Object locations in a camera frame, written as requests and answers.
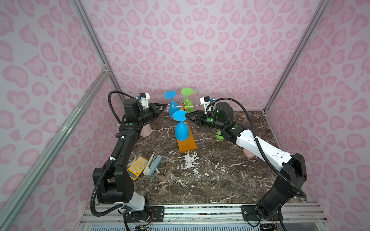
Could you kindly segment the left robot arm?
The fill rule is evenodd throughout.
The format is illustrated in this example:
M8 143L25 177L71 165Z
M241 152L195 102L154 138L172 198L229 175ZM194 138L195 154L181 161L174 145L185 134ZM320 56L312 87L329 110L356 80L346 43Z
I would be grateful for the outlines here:
M143 106L140 99L128 95L123 103L124 115L119 117L112 105L113 94L115 91L108 94L108 104L119 124L119 131L115 135L117 143L108 160L92 173L94 189L90 211L95 217L118 211L124 219L132 217L146 222L151 218L149 200L135 192L128 163L144 126L156 120L167 105L149 103Z

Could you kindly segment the blue wine glass front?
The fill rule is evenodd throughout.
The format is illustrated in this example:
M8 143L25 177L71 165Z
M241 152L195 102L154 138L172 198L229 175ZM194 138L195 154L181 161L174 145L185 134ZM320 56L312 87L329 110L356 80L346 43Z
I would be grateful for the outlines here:
M187 120L186 114L186 111L180 110L175 112L173 115L174 120L178 121L178 124L175 127L175 136L176 139L179 141L185 141L189 138L188 124L185 123L185 121Z

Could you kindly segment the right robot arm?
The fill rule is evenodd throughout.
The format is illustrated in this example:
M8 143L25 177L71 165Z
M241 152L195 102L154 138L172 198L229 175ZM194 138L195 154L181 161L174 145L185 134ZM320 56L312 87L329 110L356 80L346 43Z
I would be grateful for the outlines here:
M296 196L307 198L302 190L307 180L305 159L299 153L287 153L256 136L253 124L248 129L235 121L229 101L229 98L215 100L208 103L205 110L186 113L185 117L197 125L220 130L226 141L251 152L276 173L273 186L257 202L254 214L261 220L274 216L282 220L281 209L288 201Z

